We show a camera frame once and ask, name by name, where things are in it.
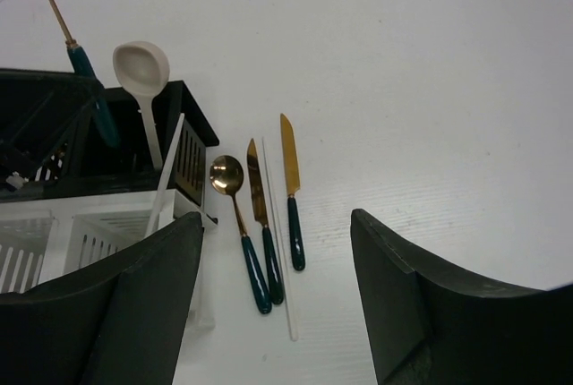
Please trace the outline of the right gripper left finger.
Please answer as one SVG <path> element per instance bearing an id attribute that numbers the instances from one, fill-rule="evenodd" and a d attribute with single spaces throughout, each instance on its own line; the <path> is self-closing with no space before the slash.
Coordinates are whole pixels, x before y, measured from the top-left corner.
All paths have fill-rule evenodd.
<path id="1" fill-rule="evenodd" d="M 103 260 L 1 296 L 3 384 L 170 384 L 198 275 L 189 212 Z"/>

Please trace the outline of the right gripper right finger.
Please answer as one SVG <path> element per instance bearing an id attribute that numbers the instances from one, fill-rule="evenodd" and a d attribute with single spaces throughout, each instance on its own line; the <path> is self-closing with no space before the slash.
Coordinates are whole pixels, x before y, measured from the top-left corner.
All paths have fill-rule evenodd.
<path id="1" fill-rule="evenodd" d="M 487 278 L 364 210 L 351 245 L 380 384 L 569 384 L 572 288 Z"/>

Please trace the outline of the beige ceramic spoon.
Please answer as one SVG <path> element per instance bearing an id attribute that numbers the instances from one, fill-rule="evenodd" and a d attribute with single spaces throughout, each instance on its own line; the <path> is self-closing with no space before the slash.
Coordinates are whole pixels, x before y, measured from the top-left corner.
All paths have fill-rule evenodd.
<path id="1" fill-rule="evenodd" d="M 138 103 L 141 120 L 150 150 L 152 165 L 163 167 L 152 104 L 167 86 L 170 66 L 165 52 L 147 41 L 132 41 L 115 48 L 113 52 L 115 77 L 120 86 Z"/>

